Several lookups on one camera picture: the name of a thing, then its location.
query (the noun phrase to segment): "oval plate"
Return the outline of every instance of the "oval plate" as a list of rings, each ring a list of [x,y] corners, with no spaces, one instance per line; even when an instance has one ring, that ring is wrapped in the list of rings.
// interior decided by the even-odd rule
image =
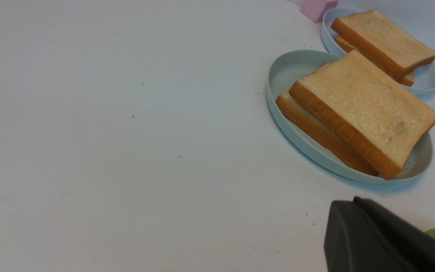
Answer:
[[[347,16],[354,13],[363,12],[361,10],[349,8],[333,8],[323,15],[323,24],[321,25],[321,39],[328,52],[343,57],[347,53],[335,42],[338,34],[330,28],[337,17]],[[411,87],[402,85],[416,96],[435,91],[435,60],[429,64],[417,68],[414,71],[414,85]]]
[[[363,174],[346,166],[333,153],[309,137],[281,113],[276,105],[278,95],[287,91],[301,77],[316,71],[325,62],[332,63],[339,58],[336,55],[320,51],[298,50],[286,53],[273,62],[268,74],[266,96],[271,114],[278,127],[306,156],[344,178],[367,184],[393,184],[420,176],[432,160],[433,151],[429,133],[426,133],[416,144],[402,172],[397,174],[394,179],[387,181],[380,176]]]

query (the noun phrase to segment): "bread slice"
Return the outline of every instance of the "bread slice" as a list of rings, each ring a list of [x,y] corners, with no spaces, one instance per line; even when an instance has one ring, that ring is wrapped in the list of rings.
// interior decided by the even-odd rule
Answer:
[[[281,113],[302,131],[312,137],[317,143],[330,150],[348,167],[372,176],[378,172],[346,141],[331,131],[313,114],[305,110],[290,93],[282,93],[276,100]]]
[[[396,81],[435,59],[433,50],[377,10],[338,17],[331,28]]]
[[[335,38],[335,42],[338,46],[340,46],[346,53],[351,52],[352,50],[357,50],[355,46],[351,45],[349,42],[347,42],[342,36],[337,36]],[[406,86],[412,86],[414,85],[414,71],[410,72],[409,74],[406,74],[403,78],[399,79],[397,82],[399,82],[402,85]]]
[[[290,96],[385,179],[402,170],[435,125],[435,110],[355,50],[296,81]]]

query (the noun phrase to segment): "bread crust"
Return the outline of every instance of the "bread crust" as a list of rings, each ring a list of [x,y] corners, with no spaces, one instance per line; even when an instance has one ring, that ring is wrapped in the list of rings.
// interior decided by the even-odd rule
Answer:
[[[357,48],[355,48],[355,46],[352,45],[353,42],[346,41],[342,36],[337,36],[335,38],[335,42],[346,53],[350,53],[350,52],[352,52],[352,50],[357,50]],[[414,71],[406,74],[401,79],[399,79],[397,82],[399,82],[402,85],[408,86],[408,87],[414,85]]]
[[[404,165],[395,164],[367,137],[317,98],[312,91],[308,90],[299,81],[296,81],[290,89],[290,96],[295,98],[298,103],[354,148],[384,179],[392,179],[404,168]]]
[[[307,133],[319,144],[330,150],[338,159],[348,167],[368,175],[377,176],[378,171],[373,168],[356,150],[343,139],[330,134],[306,114],[297,110],[286,98],[281,95],[276,100],[281,113]]]
[[[431,64],[435,59],[435,56],[426,57],[421,61],[412,64],[409,67],[401,67],[399,64],[394,62],[387,54],[380,51],[375,45],[360,36],[352,28],[349,28],[345,23],[342,22],[340,17],[333,21],[331,28],[347,42],[350,43],[350,41],[353,41],[352,43],[350,43],[351,45],[358,48],[361,54],[366,56],[369,60],[376,64],[376,66],[382,69],[382,71],[385,71],[397,82],[400,82],[400,80],[406,74],[414,71],[414,69],[416,69],[417,67]]]

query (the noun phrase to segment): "white tabletop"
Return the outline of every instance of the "white tabletop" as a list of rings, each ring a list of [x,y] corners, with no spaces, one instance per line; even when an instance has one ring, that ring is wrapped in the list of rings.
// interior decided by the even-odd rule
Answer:
[[[434,227],[435,155],[358,184],[276,128],[268,68],[319,27],[276,0],[0,0],[0,271],[325,271],[354,196]]]

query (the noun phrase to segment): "black object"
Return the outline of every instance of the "black object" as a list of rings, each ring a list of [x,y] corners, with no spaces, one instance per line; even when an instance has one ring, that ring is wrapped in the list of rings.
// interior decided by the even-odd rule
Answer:
[[[370,199],[330,205],[329,272],[435,272],[435,239]]]

